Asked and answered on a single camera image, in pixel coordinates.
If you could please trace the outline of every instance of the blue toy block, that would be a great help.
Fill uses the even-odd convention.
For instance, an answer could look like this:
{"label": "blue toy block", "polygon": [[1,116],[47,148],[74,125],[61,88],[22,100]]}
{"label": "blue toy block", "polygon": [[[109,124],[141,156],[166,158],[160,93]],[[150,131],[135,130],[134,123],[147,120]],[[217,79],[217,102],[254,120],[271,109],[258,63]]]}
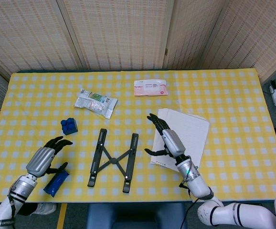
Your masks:
{"label": "blue toy block", "polygon": [[74,118],[68,118],[67,120],[62,120],[62,130],[65,135],[70,135],[78,132],[76,121]]}

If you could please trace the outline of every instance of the table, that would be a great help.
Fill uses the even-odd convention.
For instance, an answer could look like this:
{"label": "table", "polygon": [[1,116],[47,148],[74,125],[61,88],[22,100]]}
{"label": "table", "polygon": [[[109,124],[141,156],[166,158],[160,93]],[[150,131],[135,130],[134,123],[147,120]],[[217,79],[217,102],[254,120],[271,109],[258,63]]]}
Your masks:
{"label": "table", "polygon": [[[135,97],[138,79],[167,80],[169,95]],[[118,98],[111,119],[75,108],[80,89]],[[53,175],[38,179],[29,202],[135,202],[189,200],[178,187],[177,172],[151,165],[144,148],[152,148],[154,125],[146,119],[159,108],[197,114],[210,121],[200,172],[221,200],[276,197],[276,137],[255,69],[142,71],[96,73],[16,73],[0,115],[0,201],[36,150],[63,135],[60,121],[73,117],[79,132],[66,136],[52,167],[69,162],[70,176],[54,198],[42,190]],[[102,170],[94,188],[87,187],[100,128],[108,130],[105,146],[117,157],[139,134],[129,194],[115,165]],[[101,163],[107,161],[103,154]],[[125,167],[127,159],[121,164]]]}

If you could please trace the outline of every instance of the white paper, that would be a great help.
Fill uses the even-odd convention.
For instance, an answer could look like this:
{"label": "white paper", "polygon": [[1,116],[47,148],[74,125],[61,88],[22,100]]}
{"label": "white paper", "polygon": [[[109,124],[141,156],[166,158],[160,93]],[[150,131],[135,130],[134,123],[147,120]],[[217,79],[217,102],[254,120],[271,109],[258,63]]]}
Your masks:
{"label": "white paper", "polygon": [[[170,129],[177,133],[186,148],[185,155],[190,155],[193,163],[199,167],[210,123],[197,115],[184,114],[167,108],[159,109],[158,117],[165,120]],[[156,131],[153,151],[162,150],[163,146],[164,142]],[[151,156],[151,163],[178,171],[175,159],[169,155]]]}

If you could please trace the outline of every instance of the wet wipes package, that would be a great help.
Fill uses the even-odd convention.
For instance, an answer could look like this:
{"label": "wet wipes package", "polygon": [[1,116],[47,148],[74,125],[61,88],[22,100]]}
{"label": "wet wipes package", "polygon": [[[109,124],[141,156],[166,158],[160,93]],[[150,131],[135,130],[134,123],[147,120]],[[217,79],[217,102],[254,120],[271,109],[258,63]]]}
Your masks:
{"label": "wet wipes package", "polygon": [[134,81],[135,96],[168,95],[165,80],[136,80]]}
{"label": "wet wipes package", "polygon": [[81,93],[74,106],[79,108],[87,108],[88,110],[94,111],[109,119],[114,111],[117,101],[118,100],[115,98],[110,98],[81,89]]}

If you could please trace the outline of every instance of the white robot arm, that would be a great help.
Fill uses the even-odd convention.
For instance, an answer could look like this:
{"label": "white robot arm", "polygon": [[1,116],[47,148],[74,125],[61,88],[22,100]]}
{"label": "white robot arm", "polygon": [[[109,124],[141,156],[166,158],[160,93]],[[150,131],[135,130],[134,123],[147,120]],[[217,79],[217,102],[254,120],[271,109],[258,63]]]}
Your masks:
{"label": "white robot arm", "polygon": [[213,195],[210,187],[205,184],[190,156],[184,155],[186,149],[177,134],[156,115],[150,114],[147,118],[153,122],[160,133],[165,149],[157,152],[149,149],[145,151],[152,156],[169,155],[176,160],[175,165],[183,177],[182,184],[187,183],[192,195],[205,201],[198,208],[198,217],[203,224],[209,226],[230,224],[252,229],[276,229],[276,216],[262,206],[232,203],[224,207],[223,203]]}
{"label": "white robot arm", "polygon": [[62,138],[61,136],[52,139],[44,147],[39,148],[26,166],[28,174],[19,177],[19,179],[12,184],[8,196],[0,204],[0,229],[15,228],[15,215],[37,185],[37,178],[44,176],[46,173],[58,173],[67,166],[67,162],[65,162],[58,169],[50,168],[55,155],[62,150],[64,146],[72,144],[72,142],[68,140],[61,140]]}

